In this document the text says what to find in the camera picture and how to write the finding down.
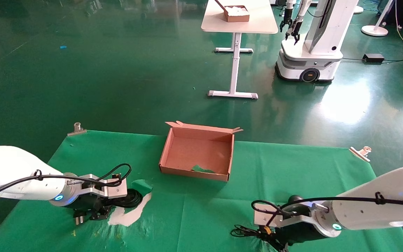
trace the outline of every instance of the box flap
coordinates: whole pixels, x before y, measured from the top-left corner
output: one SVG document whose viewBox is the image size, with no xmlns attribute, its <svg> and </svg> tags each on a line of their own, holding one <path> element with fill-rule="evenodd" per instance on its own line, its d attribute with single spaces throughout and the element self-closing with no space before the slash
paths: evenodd
<svg viewBox="0 0 403 252">
<path fill-rule="evenodd" d="M 176 122 L 167 121 L 166 123 L 174 128 L 185 128 L 185 129 L 204 130 L 204 131 L 218 131 L 218 132 L 224 132 L 224 133 L 230 133 L 230 134 L 234 134 L 236 132 L 243 131 L 243 129 L 240 129 L 240 127 L 237 127 L 234 129 L 217 128 L 217 127 L 211 127 L 211 126 L 187 124 L 187 123 L 182 123 L 181 121 L 176 121 Z"/>
</svg>

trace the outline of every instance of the dual-arm robot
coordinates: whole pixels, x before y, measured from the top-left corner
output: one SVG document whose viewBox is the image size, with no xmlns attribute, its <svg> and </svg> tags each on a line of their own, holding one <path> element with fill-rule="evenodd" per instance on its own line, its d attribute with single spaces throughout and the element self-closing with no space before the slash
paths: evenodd
<svg viewBox="0 0 403 252">
<path fill-rule="evenodd" d="M 131 208 L 142 196 L 127 189 L 126 177 L 114 174 L 120 164 L 102 177 L 62 174 L 24 150 L 0 146 L 0 197 L 50 201 L 55 206 L 74 209 L 76 223 L 87 214 L 90 220 L 106 219 L 113 205 Z M 236 226 L 234 236 L 256 236 L 277 251 L 288 246 L 340 235 L 342 229 L 363 230 L 403 226 L 403 168 L 348 190 L 337 197 L 301 199 L 292 196 L 276 206 L 254 201 L 254 223 L 259 230 Z"/>
<path fill-rule="evenodd" d="M 297 81 L 331 81 L 343 54 L 340 51 L 358 0 L 318 1 L 312 24 L 306 35 L 299 34 L 312 0 L 302 0 L 298 15 L 291 19 L 296 0 L 287 0 L 280 29 L 288 25 L 286 38 L 275 70 L 283 79 Z"/>
</svg>

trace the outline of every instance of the black power adapter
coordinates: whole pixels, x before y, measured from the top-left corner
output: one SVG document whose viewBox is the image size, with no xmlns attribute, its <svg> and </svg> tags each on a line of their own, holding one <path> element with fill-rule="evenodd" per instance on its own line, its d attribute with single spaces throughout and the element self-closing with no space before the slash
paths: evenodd
<svg viewBox="0 0 403 252">
<path fill-rule="evenodd" d="M 362 59 L 368 63 L 382 63 L 385 60 L 382 54 L 379 53 L 365 53 Z"/>
</svg>

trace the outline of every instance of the small cardboard box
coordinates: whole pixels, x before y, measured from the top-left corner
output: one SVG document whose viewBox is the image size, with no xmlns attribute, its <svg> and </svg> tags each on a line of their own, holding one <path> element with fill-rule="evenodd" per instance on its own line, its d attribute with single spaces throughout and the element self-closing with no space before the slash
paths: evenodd
<svg viewBox="0 0 403 252">
<path fill-rule="evenodd" d="M 227 19 L 227 22 L 248 22 L 248 21 L 250 21 L 250 14 L 244 15 L 244 16 L 230 16 L 229 13 L 228 13 L 228 11 L 227 11 L 227 9 L 225 8 L 225 7 L 230 7 L 230 8 L 232 8 L 232 7 L 239 7 L 239 8 L 242 8 L 242 9 L 245 9 L 246 11 L 248 11 L 245 6 L 243 6 L 243 5 L 228 5 L 228 6 L 223 6 L 223 5 L 219 2 L 219 0 L 215 0 L 215 1 L 216 1 L 216 2 L 220 5 L 220 7 L 222 7 L 222 9 L 224 10 L 224 16 L 225 16 L 225 18 Z"/>
<path fill-rule="evenodd" d="M 231 173 L 234 133 L 226 129 L 166 122 L 171 126 L 160 159 L 162 173 L 228 181 Z M 199 167 L 210 172 L 194 171 Z"/>
</svg>

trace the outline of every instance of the table leg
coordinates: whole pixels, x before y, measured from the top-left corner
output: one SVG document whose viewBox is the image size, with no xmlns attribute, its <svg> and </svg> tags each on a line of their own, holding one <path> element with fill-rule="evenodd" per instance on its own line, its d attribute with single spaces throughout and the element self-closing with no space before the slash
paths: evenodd
<svg viewBox="0 0 403 252">
<path fill-rule="evenodd" d="M 231 48 L 227 48 L 227 47 L 216 47 L 214 49 L 215 52 L 221 52 L 221 53 L 232 53 L 234 50 L 234 37 L 235 37 L 235 33 L 232 34 L 232 44 L 231 44 Z M 240 52 L 241 53 L 253 53 L 253 49 L 251 48 L 240 48 Z"/>
<path fill-rule="evenodd" d="M 242 33 L 233 33 L 233 57 L 232 57 L 232 73 L 231 73 L 231 85 L 230 91 L 214 91 L 210 90 L 209 96 L 227 96 L 227 97 L 241 97 L 241 98 L 251 98 L 257 99 L 256 93 L 244 93 L 236 92 L 237 87 L 237 75 L 239 73 L 239 60 L 240 60 L 240 40 L 242 38 Z"/>
</svg>

